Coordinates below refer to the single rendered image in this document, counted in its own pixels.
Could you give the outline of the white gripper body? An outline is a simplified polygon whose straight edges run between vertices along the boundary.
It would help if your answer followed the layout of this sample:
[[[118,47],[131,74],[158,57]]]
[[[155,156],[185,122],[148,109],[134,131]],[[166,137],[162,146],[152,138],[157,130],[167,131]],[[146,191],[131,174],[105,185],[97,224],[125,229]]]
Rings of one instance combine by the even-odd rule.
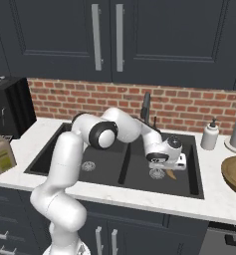
[[[176,162],[150,162],[149,168],[171,169],[171,170],[185,170],[186,169],[186,155],[182,153]]]

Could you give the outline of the wooden bowl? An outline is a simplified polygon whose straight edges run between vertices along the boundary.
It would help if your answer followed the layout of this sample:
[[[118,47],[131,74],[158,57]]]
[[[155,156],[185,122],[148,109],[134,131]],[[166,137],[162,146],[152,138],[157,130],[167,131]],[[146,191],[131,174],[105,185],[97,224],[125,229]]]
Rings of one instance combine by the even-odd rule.
[[[236,192],[236,156],[230,156],[223,160],[221,173],[227,185]]]

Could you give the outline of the black double sink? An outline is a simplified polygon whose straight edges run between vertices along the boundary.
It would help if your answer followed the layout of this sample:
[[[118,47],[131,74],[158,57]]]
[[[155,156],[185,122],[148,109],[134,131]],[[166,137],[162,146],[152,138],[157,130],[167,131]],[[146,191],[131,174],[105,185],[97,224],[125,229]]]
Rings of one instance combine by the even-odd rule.
[[[175,179],[168,174],[159,179],[150,176],[140,136],[133,143],[116,140],[107,150],[88,146],[83,154],[79,181],[203,199],[195,137],[187,134],[177,137],[182,142],[186,168],[175,170]]]

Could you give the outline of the dark base cupboard door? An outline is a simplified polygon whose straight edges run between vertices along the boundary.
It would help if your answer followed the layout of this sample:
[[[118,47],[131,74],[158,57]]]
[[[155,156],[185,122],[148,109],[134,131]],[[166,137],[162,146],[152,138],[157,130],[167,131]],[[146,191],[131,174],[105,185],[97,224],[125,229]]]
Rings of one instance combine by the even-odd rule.
[[[118,230],[118,255],[168,255],[165,234],[159,224],[108,221],[109,250],[112,255],[112,232]]]
[[[103,255],[109,255],[108,227],[103,218],[89,214],[85,225],[79,230],[79,235],[90,249],[91,255],[98,255],[96,242],[96,229],[98,226],[102,227]]]

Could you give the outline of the white soap dispenser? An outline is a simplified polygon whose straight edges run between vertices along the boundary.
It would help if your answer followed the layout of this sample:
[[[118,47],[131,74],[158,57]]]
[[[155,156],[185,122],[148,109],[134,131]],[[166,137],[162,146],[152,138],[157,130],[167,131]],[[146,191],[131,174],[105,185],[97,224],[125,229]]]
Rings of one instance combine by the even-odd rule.
[[[216,124],[217,119],[213,118],[203,131],[200,146],[205,150],[213,150],[219,135],[219,127]]]

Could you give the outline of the white towel roll holder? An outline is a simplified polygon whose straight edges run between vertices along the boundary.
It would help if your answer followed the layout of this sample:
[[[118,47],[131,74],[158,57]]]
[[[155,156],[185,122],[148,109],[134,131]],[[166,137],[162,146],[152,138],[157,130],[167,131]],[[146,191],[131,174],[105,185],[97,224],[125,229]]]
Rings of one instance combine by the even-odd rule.
[[[227,136],[224,140],[224,145],[229,149],[231,150],[232,152],[235,152],[236,153],[236,147],[234,147],[231,143],[230,143],[230,139],[231,139],[231,136]]]

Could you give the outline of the dark grey tap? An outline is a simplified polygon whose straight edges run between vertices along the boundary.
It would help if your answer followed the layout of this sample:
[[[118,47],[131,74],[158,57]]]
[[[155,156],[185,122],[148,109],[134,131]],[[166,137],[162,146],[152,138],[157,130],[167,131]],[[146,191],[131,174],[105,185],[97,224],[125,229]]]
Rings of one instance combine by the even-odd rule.
[[[150,93],[146,92],[144,94],[142,108],[140,111],[140,117],[144,120],[146,124],[149,124],[149,109],[150,109]]]

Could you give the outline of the dark dishwasher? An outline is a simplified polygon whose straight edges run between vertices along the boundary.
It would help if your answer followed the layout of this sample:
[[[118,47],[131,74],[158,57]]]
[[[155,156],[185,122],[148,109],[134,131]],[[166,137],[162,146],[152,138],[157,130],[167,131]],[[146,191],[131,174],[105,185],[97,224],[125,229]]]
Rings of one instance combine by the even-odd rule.
[[[210,222],[199,255],[236,255],[236,225]]]

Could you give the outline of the dark drawer front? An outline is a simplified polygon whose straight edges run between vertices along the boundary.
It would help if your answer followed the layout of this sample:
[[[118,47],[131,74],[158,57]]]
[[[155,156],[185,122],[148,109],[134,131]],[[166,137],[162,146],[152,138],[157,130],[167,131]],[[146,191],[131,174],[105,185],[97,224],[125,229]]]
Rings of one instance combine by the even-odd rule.
[[[0,187],[0,222],[30,228],[29,195],[28,191]]]
[[[4,245],[9,251],[17,248],[16,255],[42,255],[51,241],[41,229],[19,227],[13,223],[1,223],[0,233],[9,231],[8,239],[0,239],[0,248]]]

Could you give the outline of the brown paper carton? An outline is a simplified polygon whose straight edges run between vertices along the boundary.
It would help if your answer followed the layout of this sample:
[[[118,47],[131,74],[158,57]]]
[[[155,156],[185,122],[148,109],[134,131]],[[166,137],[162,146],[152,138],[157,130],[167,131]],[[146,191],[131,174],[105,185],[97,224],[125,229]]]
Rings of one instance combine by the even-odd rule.
[[[0,135],[0,174],[16,165],[16,159],[10,142]]]

